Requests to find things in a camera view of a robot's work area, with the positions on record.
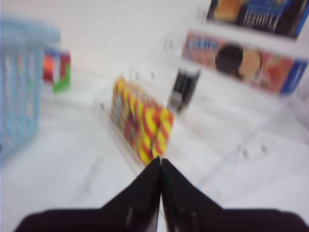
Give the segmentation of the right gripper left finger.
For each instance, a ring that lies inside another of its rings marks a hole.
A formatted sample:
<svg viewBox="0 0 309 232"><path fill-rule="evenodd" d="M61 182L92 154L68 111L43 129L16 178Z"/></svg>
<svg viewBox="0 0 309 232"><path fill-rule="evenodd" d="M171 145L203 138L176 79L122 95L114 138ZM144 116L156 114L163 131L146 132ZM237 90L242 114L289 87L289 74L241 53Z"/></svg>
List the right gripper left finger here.
<svg viewBox="0 0 309 232"><path fill-rule="evenodd" d="M101 208L53 209L25 217L17 232L155 232L160 204L160 159Z"/></svg>

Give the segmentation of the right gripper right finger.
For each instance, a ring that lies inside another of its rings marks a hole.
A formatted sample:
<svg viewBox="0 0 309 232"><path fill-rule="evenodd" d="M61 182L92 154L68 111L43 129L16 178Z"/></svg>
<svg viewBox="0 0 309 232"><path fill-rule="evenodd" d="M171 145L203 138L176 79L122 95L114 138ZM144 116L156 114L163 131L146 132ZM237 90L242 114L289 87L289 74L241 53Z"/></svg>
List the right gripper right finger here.
<svg viewBox="0 0 309 232"><path fill-rule="evenodd" d="M161 160L162 202L169 232L307 232L297 214L277 209L222 208Z"/></svg>

